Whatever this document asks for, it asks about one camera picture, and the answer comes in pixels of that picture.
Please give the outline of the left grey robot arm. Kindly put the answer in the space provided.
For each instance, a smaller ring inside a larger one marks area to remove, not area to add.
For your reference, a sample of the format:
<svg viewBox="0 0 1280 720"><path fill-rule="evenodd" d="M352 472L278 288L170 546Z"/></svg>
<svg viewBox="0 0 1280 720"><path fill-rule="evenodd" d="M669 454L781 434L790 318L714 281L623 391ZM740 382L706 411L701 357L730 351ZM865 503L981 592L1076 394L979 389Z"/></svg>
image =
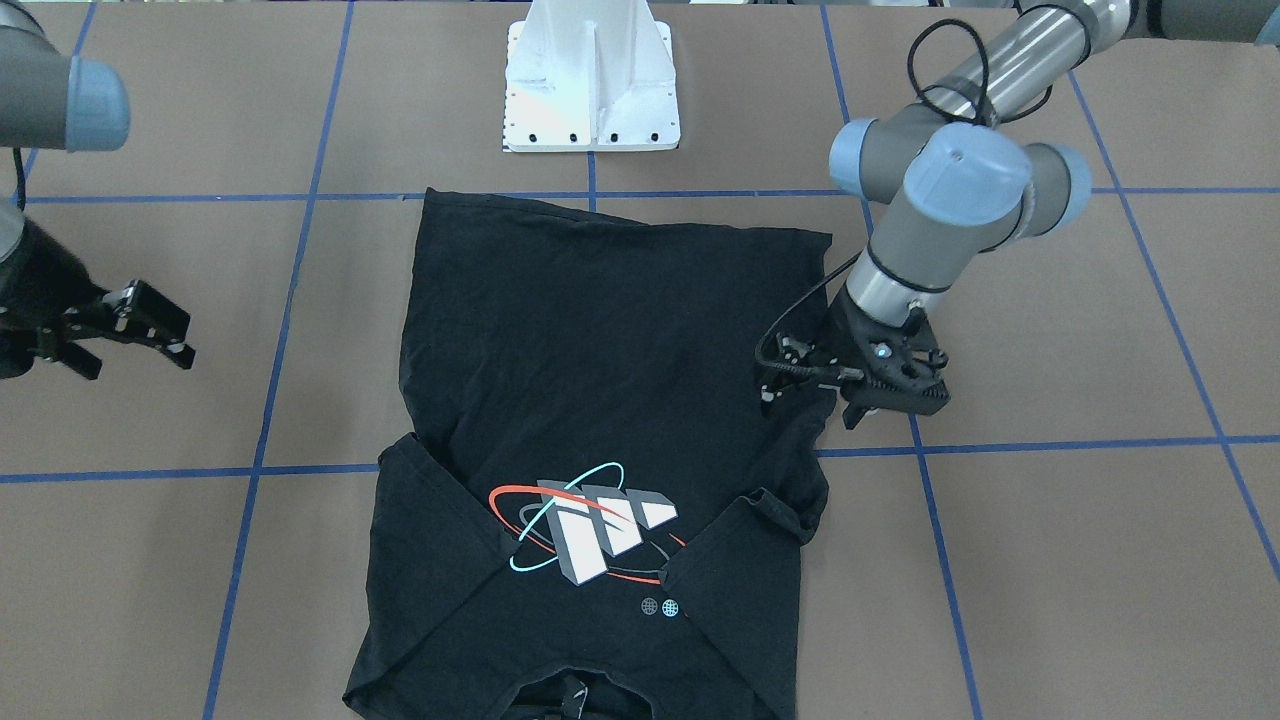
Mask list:
<svg viewBox="0 0 1280 720"><path fill-rule="evenodd" d="M867 246L844 265L815 352L826 384L856 427L873 411L929 416L950 400L948 360L931 315L968 264L1079 217L1092 176L1073 149L1020 145L1001 127L1037 111L1053 83L1125 38L1277 44L1275 1L1028 1L998 36L943 19L913 41L954 27L975 51L928 85L914 69L914 101L887 119L849 122L829 149L846 193L886 205Z"/></svg>

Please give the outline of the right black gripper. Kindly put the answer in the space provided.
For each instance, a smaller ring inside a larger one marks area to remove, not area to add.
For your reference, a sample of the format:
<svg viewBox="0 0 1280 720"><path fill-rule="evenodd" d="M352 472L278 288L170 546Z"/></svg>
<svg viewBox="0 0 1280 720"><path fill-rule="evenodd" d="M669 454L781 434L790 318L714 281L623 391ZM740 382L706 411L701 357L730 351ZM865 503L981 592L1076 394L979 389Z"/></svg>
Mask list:
<svg viewBox="0 0 1280 720"><path fill-rule="evenodd" d="M40 357L96 380L102 360L63 332L69 309L100 300L105 338L154 348L182 370L193 366L196 350L187 343L191 315L186 310L146 281L131 281L106 293L73 252L29 218L17 219L19 228L3 228L4 379L26 374Z"/></svg>

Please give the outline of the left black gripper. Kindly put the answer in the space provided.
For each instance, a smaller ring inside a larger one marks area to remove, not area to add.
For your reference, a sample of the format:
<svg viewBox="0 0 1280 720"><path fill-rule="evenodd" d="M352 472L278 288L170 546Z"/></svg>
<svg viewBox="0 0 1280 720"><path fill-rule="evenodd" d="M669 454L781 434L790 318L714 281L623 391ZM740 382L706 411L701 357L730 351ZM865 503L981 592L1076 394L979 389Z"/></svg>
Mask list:
<svg viewBox="0 0 1280 720"><path fill-rule="evenodd" d="M850 296L838 295L826 314L819 346L863 373L838 389L846 430L879 410L932 416L951 401L943 378L948 355L924 307L910 307L902 327L886 325Z"/></svg>

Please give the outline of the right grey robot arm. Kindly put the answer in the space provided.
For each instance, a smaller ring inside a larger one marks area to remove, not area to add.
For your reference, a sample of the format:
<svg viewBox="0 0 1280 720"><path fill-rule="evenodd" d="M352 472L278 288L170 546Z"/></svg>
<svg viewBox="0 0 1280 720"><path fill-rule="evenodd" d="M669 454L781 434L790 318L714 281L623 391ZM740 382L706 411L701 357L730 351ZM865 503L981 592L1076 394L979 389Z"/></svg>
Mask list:
<svg viewBox="0 0 1280 720"><path fill-rule="evenodd" d="M183 370L197 352L191 316L142 279L110 291L26 210L27 149L105 152L131 131L131 102L108 64L56 50L19 1L3 4L1 141L15 169L12 199L1 206L3 377L24 375L36 363L99 378L101 359L87 340L152 348Z"/></svg>

